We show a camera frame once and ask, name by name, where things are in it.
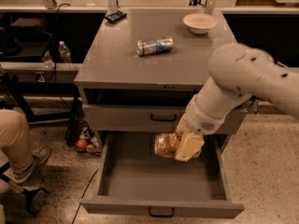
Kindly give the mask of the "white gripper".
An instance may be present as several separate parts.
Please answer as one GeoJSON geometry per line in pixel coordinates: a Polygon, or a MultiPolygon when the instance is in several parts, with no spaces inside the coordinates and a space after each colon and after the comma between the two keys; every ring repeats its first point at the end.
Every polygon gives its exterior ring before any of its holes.
{"type": "Polygon", "coordinates": [[[224,123],[224,118],[215,119],[206,114],[196,103],[197,95],[188,103],[185,116],[180,118],[175,134],[182,136],[176,152],[177,161],[188,161],[196,153],[201,152],[204,144],[203,135],[215,133],[224,123]]]}

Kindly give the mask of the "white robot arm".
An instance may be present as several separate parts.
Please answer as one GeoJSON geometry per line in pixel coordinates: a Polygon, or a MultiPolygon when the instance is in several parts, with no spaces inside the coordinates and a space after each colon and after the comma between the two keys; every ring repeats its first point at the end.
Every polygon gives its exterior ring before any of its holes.
{"type": "Polygon", "coordinates": [[[177,126],[181,140],[176,160],[188,161],[199,153],[203,137],[216,132],[227,114],[252,96],[299,119],[299,71],[276,64],[267,52],[226,44],[212,52],[208,71],[209,79],[177,126]]]}

